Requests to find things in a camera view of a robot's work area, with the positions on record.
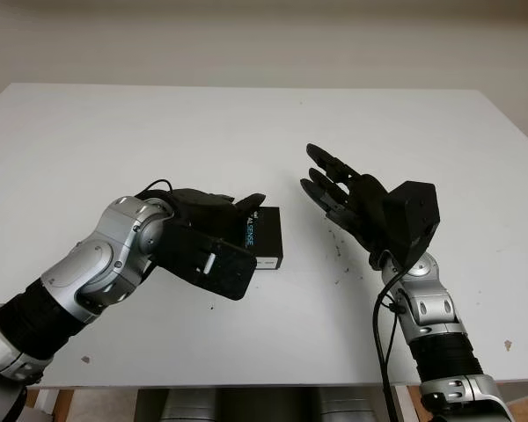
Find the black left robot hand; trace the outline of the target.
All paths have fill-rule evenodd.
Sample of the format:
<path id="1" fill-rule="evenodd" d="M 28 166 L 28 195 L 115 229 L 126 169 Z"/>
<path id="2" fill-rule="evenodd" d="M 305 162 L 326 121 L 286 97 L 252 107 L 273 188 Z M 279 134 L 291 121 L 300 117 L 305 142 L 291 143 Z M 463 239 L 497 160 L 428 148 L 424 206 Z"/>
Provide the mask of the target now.
<path id="1" fill-rule="evenodd" d="M 253 193 L 235 202 L 230 196 L 191 188 L 177 189 L 173 194 L 193 229 L 238 247 L 245 247 L 247 220 L 266 199 L 263 193 Z"/>

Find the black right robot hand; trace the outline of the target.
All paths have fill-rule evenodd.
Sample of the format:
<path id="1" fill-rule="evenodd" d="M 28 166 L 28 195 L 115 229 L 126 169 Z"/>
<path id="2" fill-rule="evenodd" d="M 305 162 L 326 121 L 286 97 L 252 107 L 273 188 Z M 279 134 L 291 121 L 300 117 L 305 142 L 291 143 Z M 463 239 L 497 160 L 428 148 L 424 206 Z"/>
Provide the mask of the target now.
<path id="1" fill-rule="evenodd" d="M 300 180 L 304 192 L 370 254 L 371 267 L 380 271 L 388 250 L 382 209 L 387 191 L 370 174 L 355 171 L 317 145 L 309 143 L 306 153 L 317 166 Z"/>

